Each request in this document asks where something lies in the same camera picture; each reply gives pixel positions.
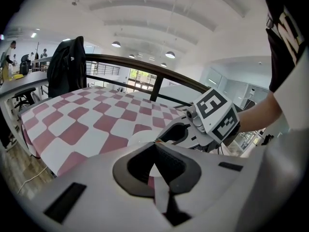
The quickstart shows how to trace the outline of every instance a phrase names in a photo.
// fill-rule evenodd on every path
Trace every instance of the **cable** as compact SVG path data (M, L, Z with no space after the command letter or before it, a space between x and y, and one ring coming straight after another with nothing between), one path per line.
M34 177L31 178L30 180L26 180L26 181L23 183L23 185L21 186L21 188L19 189L19 191L17 192L17 194L19 194L20 190L24 187L24 185L25 185L27 182L29 182L29 181L33 180L34 178L38 177L41 173L43 173L43 171L44 171L45 169L47 169L47 166L46 166L38 175L34 176Z

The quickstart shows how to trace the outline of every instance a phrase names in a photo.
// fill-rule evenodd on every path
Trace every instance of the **black t-shirt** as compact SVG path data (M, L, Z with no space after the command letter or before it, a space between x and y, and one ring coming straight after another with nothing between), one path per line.
M266 0L269 14L267 34L271 49L272 79L275 92L301 58L308 33L308 0Z

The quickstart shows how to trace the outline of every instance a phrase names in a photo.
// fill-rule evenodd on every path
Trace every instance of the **checkered tablecloth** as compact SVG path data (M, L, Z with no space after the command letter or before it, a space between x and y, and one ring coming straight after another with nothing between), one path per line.
M57 175L88 157L127 146L143 130L162 130L183 112L103 87L73 91L22 115L29 150Z

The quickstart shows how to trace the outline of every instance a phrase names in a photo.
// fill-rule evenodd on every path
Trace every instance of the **ceiling light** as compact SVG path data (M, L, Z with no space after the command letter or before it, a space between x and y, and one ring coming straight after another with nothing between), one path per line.
M214 81L212 81L211 79L209 79L212 83L214 83L214 84L216 84L217 85L217 83L215 83Z
M173 53L173 52L167 52L167 53L165 54L165 56L168 57L168 58L175 58L175 53Z
M114 42L112 43L112 46L118 47L118 48L121 47L119 41L114 41Z

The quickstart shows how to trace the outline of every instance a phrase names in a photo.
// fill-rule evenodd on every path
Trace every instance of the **desk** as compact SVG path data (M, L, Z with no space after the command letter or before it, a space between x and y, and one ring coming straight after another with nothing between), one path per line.
M5 81L0 87L0 109L3 113L4 119L16 140L27 153L28 148L25 144L25 141L19 136L18 132L16 131L15 126L13 125L10 115L6 109L5 102L22 90L46 84L48 84L47 74L44 72L34 72L29 73L23 78L17 80Z
M26 142L57 175L88 157L127 146L143 130L162 130L184 113L103 87L73 91L26 111Z

